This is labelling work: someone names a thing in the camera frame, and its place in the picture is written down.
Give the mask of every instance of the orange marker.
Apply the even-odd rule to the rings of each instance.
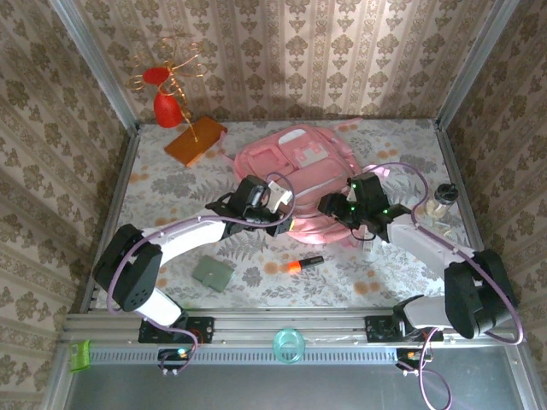
[[[305,267],[314,267],[315,265],[320,265],[323,262],[325,262],[325,260],[322,256],[314,256],[313,258],[301,259],[300,261],[291,262],[287,266],[289,267],[289,273],[293,274],[299,273]]]

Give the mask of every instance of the table surface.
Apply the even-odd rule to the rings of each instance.
[[[237,186],[221,153],[234,157],[245,145],[299,123],[226,123],[228,134],[222,147],[215,145],[189,168],[163,150],[180,130],[142,126],[119,226],[132,223],[143,229],[199,212],[206,203]],[[364,167],[403,161],[420,169],[431,187],[449,181],[431,120],[363,120],[351,126],[343,121],[306,123],[332,127]],[[382,185],[392,203],[409,208],[424,193],[416,175],[396,167]],[[439,222],[426,220],[448,238],[468,245],[457,205]],[[204,255],[235,270],[221,293],[191,277]],[[298,275],[281,272],[285,263],[314,255],[322,255],[325,263]],[[391,307],[414,295],[442,295],[444,290],[443,281],[422,262],[379,239],[364,246],[353,239],[309,245],[262,231],[242,232],[174,258],[162,267],[156,285],[185,308]],[[105,292],[99,292],[94,308],[105,308],[105,298]]]

